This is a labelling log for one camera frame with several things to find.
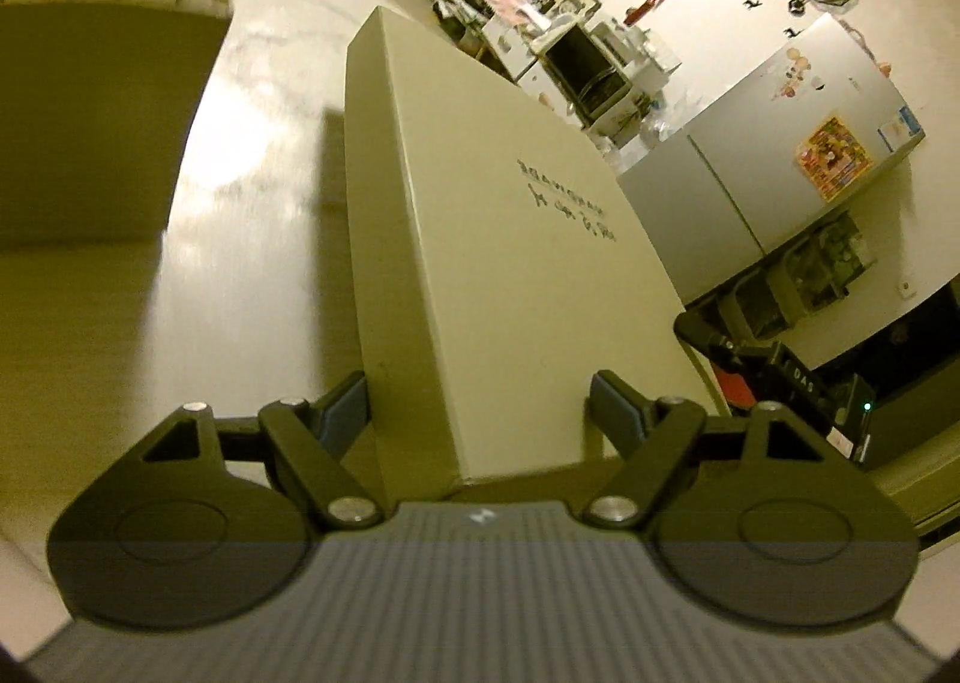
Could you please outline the beige cardboard box lid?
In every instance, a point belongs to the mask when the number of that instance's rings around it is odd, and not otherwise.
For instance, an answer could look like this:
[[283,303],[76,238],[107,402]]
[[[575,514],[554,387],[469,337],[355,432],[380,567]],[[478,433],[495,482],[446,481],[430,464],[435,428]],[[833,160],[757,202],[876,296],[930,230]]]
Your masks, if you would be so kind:
[[345,183],[361,361],[391,501],[612,456],[599,371],[719,410],[680,296],[578,129],[379,7],[348,46]]

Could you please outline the silver refrigerator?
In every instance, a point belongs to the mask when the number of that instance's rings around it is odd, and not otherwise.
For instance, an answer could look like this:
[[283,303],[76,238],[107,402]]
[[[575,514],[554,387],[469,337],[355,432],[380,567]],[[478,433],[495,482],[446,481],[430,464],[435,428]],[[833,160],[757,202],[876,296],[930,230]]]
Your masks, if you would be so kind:
[[925,135],[853,32],[822,16],[619,183],[692,303],[836,212]]

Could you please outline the beige cardboard storage box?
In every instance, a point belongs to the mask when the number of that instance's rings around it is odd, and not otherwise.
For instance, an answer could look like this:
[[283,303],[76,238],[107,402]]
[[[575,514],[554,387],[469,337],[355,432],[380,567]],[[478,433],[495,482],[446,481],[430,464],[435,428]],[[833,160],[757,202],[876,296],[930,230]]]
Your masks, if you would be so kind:
[[233,0],[2,7],[3,246],[155,240]]

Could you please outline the black microwave oven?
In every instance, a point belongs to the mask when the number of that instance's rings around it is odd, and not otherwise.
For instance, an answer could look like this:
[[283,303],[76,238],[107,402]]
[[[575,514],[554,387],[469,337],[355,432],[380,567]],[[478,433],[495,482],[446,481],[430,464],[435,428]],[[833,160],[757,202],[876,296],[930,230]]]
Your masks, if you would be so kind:
[[630,94],[630,82],[579,23],[551,41],[540,59],[586,126]]

